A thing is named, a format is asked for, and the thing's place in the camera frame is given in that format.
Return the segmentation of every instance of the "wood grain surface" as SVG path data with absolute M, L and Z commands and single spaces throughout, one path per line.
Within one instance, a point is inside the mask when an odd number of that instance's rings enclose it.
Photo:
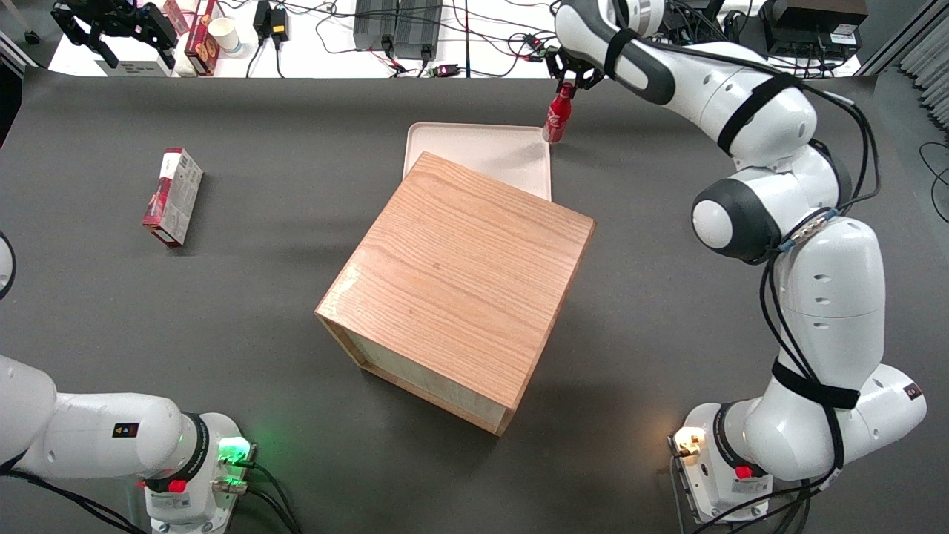
M 513 412 L 595 226 L 424 153 L 316 314 Z

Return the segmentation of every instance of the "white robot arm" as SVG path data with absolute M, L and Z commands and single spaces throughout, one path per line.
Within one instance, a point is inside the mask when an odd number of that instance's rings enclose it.
M 0 232 L 0 297 L 15 272 Z M 0 355 L 0 475 L 44 480 L 136 475 L 153 529 L 223 532 L 235 495 L 224 491 L 245 469 L 251 445 L 220 413 L 185 413 L 140 393 L 59 393 L 42 371 Z
M 663 11 L 657 0 L 564 0 L 555 29 L 573 60 L 685 117 L 733 159 L 737 171 L 696 197 L 693 228 L 719 254 L 769 262 L 779 311 L 823 385 L 802 378 L 782 349 L 764 395 L 698 406 L 673 436 L 697 521 L 749 521 L 767 512 L 775 476 L 832 482 L 830 417 L 840 427 L 841 465 L 905 436 L 926 402 L 909 377 L 881 365 L 880 247 L 866 224 L 829 211 L 855 192 L 843 166 L 812 140 L 809 101 L 786 77 L 644 42 Z M 766 65 L 733 43 L 686 48 Z M 795 246 L 778 250 L 791 235 Z

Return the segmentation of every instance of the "green light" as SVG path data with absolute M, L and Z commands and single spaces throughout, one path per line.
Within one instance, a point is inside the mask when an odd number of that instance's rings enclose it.
M 250 455 L 251 442 L 240 436 L 224 438 L 217 443 L 218 460 L 237 462 L 240 460 L 248 460 Z

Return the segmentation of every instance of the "white tray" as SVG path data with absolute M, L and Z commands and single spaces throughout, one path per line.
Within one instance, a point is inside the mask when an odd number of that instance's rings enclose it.
M 422 152 L 464 165 L 550 200 L 550 145 L 533 126 L 415 123 L 405 144 L 402 177 Z

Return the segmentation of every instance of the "white table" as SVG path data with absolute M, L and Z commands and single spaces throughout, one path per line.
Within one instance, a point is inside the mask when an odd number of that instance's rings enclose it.
M 530 5 L 538 0 L 512 0 L 514 4 Z M 760 4 L 764 0 L 754 0 L 754 11 L 757 12 Z M 235 6 L 237 0 L 225 0 L 227 4 Z M 293 4 L 305 7 L 317 7 L 324 4 L 322 0 L 294 0 Z M 233 18 L 237 23 L 238 33 L 241 41 L 245 43 L 243 49 L 234 57 L 227 55 L 221 56 L 218 60 L 215 77 L 243 78 L 247 74 L 248 63 L 256 51 L 256 36 L 254 35 L 251 22 L 256 8 L 256 2 L 250 1 L 238 9 L 229 8 L 227 4 L 222 4 L 224 13 Z M 471 35 L 471 66 L 472 70 L 478 70 L 490 74 L 503 74 L 512 68 L 508 75 L 512 78 L 547 78 L 547 66 L 544 63 L 529 63 L 523 60 L 515 60 L 510 55 L 506 55 L 498 50 L 508 51 L 507 44 L 503 42 L 516 32 L 534 33 L 535 30 L 527 27 L 518 27 L 506 23 L 487 20 L 477 15 L 511 21 L 515 24 L 528 25 L 538 29 L 553 30 L 553 17 L 546 5 L 525 7 L 516 6 L 506 0 L 469 0 L 468 8 L 471 10 L 469 15 L 469 28 L 473 32 L 500 38 L 501 42 L 488 42 L 485 39 Z M 337 2 L 338 13 L 352 13 L 356 5 L 356 0 L 339 0 Z M 452 8 L 452 5 L 458 6 L 458 11 Z M 436 60 L 430 65 L 442 65 L 454 63 L 461 67 L 465 66 L 465 34 L 464 28 L 464 0 L 444 0 L 444 8 L 441 12 L 441 22 L 445 26 L 440 28 L 438 33 L 438 51 Z M 722 9 L 722 16 L 728 10 L 748 9 L 747 0 L 727 0 Z M 341 54 L 332 54 L 326 52 L 326 47 L 331 51 L 349 50 L 355 47 L 352 38 L 353 18 L 330 18 L 325 12 L 311 11 L 306 14 L 289 13 L 289 37 L 281 47 L 281 71 L 287 78 L 387 78 L 394 71 L 392 68 L 384 65 L 378 57 L 372 52 L 357 51 Z M 320 24 L 320 35 L 316 33 L 316 25 Z M 147 45 L 127 38 L 105 38 L 111 48 L 141 48 L 143 53 L 150 53 Z M 515 50 L 518 44 L 512 44 Z M 105 72 L 95 63 L 97 55 L 86 47 L 76 47 L 69 43 L 63 37 L 56 55 L 49 64 L 50 70 L 73 74 L 77 76 L 105 76 Z M 806 59 L 799 60 L 799 65 L 803 66 Z M 400 61 L 400 63 L 409 69 L 418 69 L 421 61 Z M 787 63 L 779 60 L 772 60 L 776 67 L 786 67 Z M 835 70 L 835 76 L 851 76 L 860 67 L 856 56 L 850 58 L 845 65 Z M 404 74 L 402 76 L 415 76 L 417 73 Z M 254 60 L 254 67 L 251 72 L 252 78 L 276 78 L 277 65 L 276 55 L 272 42 L 265 43 L 265 48 L 261 50 L 259 57 Z M 484 77 L 481 74 L 472 74 L 472 77 Z

